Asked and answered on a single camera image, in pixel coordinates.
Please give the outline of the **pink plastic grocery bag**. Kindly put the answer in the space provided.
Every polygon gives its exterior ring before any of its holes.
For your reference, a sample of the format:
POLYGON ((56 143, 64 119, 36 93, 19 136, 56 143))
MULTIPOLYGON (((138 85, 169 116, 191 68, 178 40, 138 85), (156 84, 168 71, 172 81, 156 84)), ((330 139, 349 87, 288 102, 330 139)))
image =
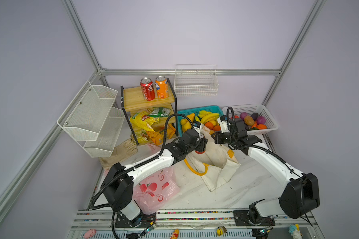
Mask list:
POLYGON ((159 147, 154 144, 144 145, 137 155, 131 156, 125 162, 116 163, 108 170, 101 186, 105 186, 117 174, 154 158, 105 189, 100 198, 108 203, 113 211, 129 216, 140 212, 153 214, 180 191, 174 180, 172 154, 165 150, 158 157, 159 151, 159 147))

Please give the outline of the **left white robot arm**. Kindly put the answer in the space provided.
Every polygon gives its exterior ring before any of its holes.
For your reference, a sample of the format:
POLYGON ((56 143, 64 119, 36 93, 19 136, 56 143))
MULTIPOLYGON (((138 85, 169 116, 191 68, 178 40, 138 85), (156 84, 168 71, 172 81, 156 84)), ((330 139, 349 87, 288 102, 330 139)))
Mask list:
POLYGON ((206 146, 207 139, 200 137, 203 128, 201 122, 191 122, 190 118, 183 114, 173 114, 169 118, 171 119, 174 116, 181 116, 183 119, 186 119, 190 123, 190 129, 183 132, 180 138, 166 143, 167 127, 169 124, 166 121, 161 150, 137 163, 126 166, 122 166, 120 163, 114 164, 105 177, 99 191, 90 201, 90 210, 111 207, 113 211, 111 228, 115 238, 119 238, 115 231, 116 214, 123 214, 128 219, 131 227, 137 227, 142 222, 143 212, 133 199, 134 187, 159 170, 185 160, 188 154, 206 146))

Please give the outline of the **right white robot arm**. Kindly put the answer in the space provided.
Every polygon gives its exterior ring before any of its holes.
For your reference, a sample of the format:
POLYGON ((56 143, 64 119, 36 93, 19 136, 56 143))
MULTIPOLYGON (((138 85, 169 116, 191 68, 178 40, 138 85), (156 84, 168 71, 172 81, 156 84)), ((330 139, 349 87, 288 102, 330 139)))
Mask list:
POLYGON ((308 221, 307 213, 320 206, 318 178, 312 173, 303 173, 270 149, 259 146, 261 139, 248 133, 248 125, 235 117, 233 107, 228 107, 218 120, 221 131, 212 134, 214 142, 244 152, 270 172, 283 188, 281 196, 258 200, 249 206, 249 223, 259 225, 276 215, 308 221))

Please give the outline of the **red cola can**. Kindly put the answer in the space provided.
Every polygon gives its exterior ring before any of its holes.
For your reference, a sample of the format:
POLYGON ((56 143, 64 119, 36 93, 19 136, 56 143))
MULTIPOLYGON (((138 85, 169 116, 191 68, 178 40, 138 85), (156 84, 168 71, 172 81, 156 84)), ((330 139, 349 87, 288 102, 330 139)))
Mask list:
POLYGON ((155 99, 154 85, 150 78, 144 77, 140 81, 143 97, 146 101, 155 99))
POLYGON ((197 146, 195 147, 194 151, 197 154, 203 154, 206 150, 207 142, 208 142, 208 139, 206 137, 201 137, 199 139, 199 142, 198 142, 197 146))

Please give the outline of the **white canvas tote bag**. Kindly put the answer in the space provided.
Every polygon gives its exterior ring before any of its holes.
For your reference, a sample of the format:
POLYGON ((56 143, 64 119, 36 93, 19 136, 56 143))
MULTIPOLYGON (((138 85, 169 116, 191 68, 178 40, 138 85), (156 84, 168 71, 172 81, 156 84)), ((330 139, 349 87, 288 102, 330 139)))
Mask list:
POLYGON ((208 190, 213 192, 229 182, 241 164, 231 149, 214 143, 211 129, 204 126, 201 133, 208 140, 205 151, 193 151, 184 161, 189 170, 200 176, 208 190))

